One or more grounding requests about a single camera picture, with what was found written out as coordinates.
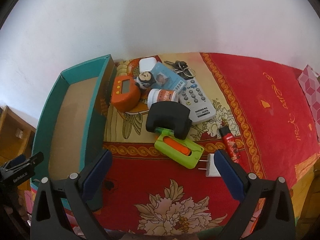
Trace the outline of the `pink patterned gift bag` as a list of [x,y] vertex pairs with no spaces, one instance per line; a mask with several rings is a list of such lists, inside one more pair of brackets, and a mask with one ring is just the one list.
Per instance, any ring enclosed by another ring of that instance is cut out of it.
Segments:
[[315,122],[317,137],[319,140],[319,119],[320,119],[320,88],[319,74],[308,64],[298,77],[298,82],[308,102],[313,120]]

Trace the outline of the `red floral bed blanket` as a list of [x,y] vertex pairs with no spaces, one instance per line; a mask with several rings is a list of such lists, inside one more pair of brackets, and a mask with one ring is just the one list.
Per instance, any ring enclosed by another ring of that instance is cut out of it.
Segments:
[[[301,70],[271,61],[216,53],[163,54],[185,61],[196,73],[197,88],[187,88],[188,106],[206,101],[216,110],[193,124],[188,138],[206,158],[233,150],[239,164],[261,179],[285,178],[292,187],[319,159],[312,111],[298,83]],[[155,148],[146,130],[148,93],[129,112],[110,101],[114,77],[138,75],[138,59],[115,65],[109,55],[64,70],[42,110],[33,152],[44,160],[31,188],[43,177],[66,178],[81,171],[106,148],[112,182],[93,203],[106,229],[148,236],[178,236],[224,226],[238,202],[219,177],[205,175],[204,161],[188,169]]]

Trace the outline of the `white orange pill bottle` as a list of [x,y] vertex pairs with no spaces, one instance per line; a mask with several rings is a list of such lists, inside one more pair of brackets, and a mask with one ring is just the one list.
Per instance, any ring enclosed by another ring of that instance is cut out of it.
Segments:
[[174,90],[152,89],[148,94],[147,106],[151,108],[152,104],[161,101],[178,102],[178,93]]

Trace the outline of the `orange digital timer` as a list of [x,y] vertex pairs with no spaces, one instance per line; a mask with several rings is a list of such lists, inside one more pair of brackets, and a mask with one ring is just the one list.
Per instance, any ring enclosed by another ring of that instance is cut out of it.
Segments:
[[128,112],[138,105],[140,95],[140,88],[131,76],[118,76],[113,83],[111,104],[121,113]]

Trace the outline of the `black curved device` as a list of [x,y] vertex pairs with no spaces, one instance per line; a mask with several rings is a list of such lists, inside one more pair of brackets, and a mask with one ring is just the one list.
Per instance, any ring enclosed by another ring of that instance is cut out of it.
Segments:
[[153,103],[146,120],[146,130],[155,133],[156,128],[172,130],[177,139],[186,139],[192,121],[189,118],[190,109],[178,102],[160,101]]

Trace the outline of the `teal cardboard box tray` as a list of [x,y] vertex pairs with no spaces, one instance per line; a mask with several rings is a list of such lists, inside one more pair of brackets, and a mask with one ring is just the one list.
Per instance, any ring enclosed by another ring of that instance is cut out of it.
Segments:
[[44,104],[32,154],[44,160],[35,168],[30,184],[67,178],[90,164],[103,149],[107,110],[116,68],[104,55],[63,70]]

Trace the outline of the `white air conditioner remote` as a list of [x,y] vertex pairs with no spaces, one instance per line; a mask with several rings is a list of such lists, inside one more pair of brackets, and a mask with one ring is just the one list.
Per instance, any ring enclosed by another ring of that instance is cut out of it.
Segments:
[[195,78],[188,79],[179,93],[179,102],[190,110],[193,125],[206,122],[216,116],[216,109]]

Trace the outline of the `red lighter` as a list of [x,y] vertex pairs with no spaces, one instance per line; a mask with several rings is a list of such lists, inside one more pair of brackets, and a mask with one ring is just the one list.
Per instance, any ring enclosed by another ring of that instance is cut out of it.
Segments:
[[219,133],[226,147],[226,152],[234,163],[240,163],[240,153],[236,141],[229,129],[229,126],[223,126],[219,129]]

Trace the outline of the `wooden bedside cabinet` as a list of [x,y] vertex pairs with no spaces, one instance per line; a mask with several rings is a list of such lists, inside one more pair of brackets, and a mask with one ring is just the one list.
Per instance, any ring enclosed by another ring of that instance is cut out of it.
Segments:
[[28,124],[8,106],[1,108],[1,165],[23,154],[31,156],[36,128]]

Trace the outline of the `white usb wall charger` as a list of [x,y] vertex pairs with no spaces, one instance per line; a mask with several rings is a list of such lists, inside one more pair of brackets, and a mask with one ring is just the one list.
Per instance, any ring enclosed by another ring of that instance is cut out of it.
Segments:
[[199,170],[204,170],[206,172],[206,177],[221,177],[215,166],[213,153],[208,154],[206,159],[201,159],[200,161],[206,163],[205,168],[199,168]]

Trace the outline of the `white earbuds case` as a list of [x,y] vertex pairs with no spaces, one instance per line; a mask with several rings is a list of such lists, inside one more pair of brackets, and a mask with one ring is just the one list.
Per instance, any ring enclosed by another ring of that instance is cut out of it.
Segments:
[[157,60],[155,57],[147,57],[147,58],[140,59],[139,72],[143,73],[143,72],[151,71],[156,63],[157,63]]

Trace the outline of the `monkey cartoon figurine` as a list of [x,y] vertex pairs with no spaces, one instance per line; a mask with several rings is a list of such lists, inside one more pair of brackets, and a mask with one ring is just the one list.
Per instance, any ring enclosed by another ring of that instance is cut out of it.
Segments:
[[146,89],[150,88],[153,84],[156,83],[156,80],[155,80],[152,72],[150,72],[150,71],[140,73],[133,80],[135,82],[135,85],[138,86],[142,90],[146,90]]

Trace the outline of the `bunch of keys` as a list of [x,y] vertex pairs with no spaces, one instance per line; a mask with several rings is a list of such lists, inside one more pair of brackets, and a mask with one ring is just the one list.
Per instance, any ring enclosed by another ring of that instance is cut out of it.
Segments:
[[192,79],[196,76],[195,70],[190,68],[184,61],[164,61],[164,63],[170,65],[176,74],[186,80]]

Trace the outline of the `green orange utility cutter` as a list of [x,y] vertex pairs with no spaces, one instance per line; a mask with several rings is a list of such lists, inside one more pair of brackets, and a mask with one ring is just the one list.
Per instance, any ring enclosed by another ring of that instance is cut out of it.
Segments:
[[186,138],[184,140],[174,137],[174,132],[166,128],[157,127],[155,132],[158,138],[154,144],[155,149],[187,169],[193,169],[204,153],[204,148]]

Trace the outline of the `blue id card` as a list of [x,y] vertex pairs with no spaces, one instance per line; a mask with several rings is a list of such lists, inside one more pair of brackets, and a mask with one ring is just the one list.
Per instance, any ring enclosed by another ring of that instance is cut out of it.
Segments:
[[173,90],[179,93],[187,84],[185,79],[160,62],[155,64],[151,70],[151,74],[156,81],[151,86],[152,89]]

